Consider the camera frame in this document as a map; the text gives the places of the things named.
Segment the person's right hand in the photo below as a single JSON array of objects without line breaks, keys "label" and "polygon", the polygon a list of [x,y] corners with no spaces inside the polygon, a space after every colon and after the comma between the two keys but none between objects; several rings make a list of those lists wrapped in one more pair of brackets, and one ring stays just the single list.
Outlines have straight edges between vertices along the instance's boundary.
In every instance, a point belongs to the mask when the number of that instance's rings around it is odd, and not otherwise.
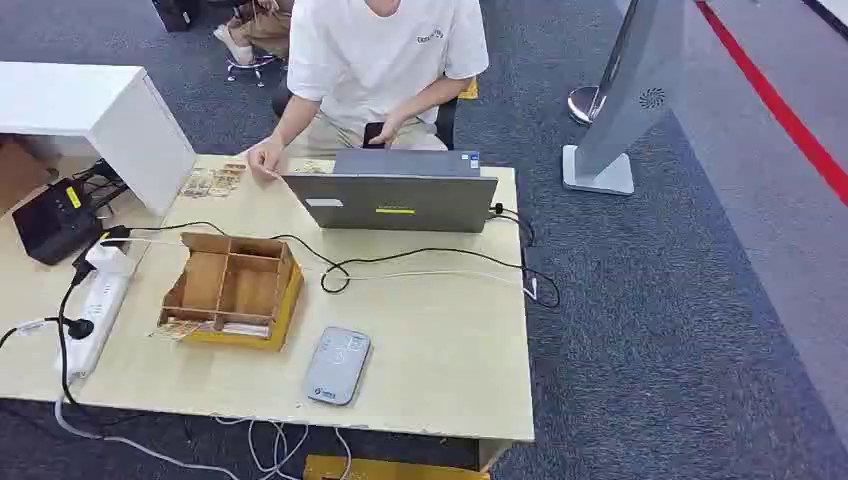
[{"label": "person's right hand", "polygon": [[285,164],[284,143],[275,135],[257,142],[246,151],[249,169],[257,182],[270,182],[279,177]]}]

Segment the person's left hand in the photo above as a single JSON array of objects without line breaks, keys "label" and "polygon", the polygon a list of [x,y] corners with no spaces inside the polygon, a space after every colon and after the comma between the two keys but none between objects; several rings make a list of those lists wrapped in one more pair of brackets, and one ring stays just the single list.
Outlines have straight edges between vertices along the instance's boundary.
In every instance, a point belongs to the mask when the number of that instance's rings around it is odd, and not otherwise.
[{"label": "person's left hand", "polygon": [[402,113],[390,113],[382,123],[381,130],[378,134],[370,137],[367,140],[368,145],[390,145],[397,135],[400,128],[406,122],[407,116]]}]

